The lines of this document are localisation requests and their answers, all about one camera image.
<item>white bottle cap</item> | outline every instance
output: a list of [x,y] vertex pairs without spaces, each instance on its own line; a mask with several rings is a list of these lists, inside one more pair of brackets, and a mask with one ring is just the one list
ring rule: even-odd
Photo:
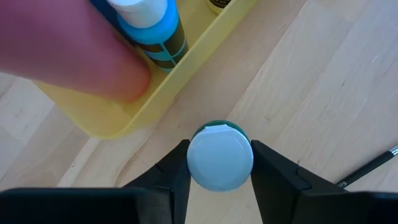
[[223,192],[242,185],[253,167],[250,142],[226,124],[207,126],[191,141],[187,152],[191,176],[202,187]]
[[166,13],[167,0],[107,0],[123,19],[133,27],[148,28]]

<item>black paintbrush handle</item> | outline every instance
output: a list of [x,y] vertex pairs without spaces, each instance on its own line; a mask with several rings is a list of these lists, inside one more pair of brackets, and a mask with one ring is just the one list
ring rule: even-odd
[[345,188],[393,157],[394,154],[391,151],[386,151],[380,156],[377,156],[372,161],[368,162],[365,166],[362,166],[358,170],[354,171],[352,174],[343,178],[341,181],[337,183],[337,185],[341,188]]

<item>wooden surface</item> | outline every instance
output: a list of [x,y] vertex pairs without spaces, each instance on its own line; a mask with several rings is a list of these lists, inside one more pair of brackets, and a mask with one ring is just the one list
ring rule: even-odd
[[[0,76],[0,189],[122,186],[203,123],[229,119],[336,182],[398,144],[398,2],[259,0],[157,126],[89,138],[30,81]],[[398,192],[398,159],[349,190]],[[250,181],[192,182],[187,223],[260,223]]]

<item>yellow plastic tray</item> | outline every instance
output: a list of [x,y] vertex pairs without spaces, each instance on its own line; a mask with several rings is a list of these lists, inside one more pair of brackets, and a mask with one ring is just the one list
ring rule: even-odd
[[168,75],[151,64],[149,90],[133,103],[108,101],[39,82],[36,85],[89,135],[103,139],[118,138],[156,122],[255,2],[232,0],[217,16],[209,9],[206,0],[177,0],[190,50]]

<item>white lid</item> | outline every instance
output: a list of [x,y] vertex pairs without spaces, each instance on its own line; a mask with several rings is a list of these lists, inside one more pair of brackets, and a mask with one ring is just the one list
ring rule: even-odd
[[148,28],[166,13],[167,0],[107,0],[123,19],[133,27]]
[[226,124],[207,126],[191,141],[187,152],[191,176],[202,187],[227,191],[242,185],[253,167],[248,139]]

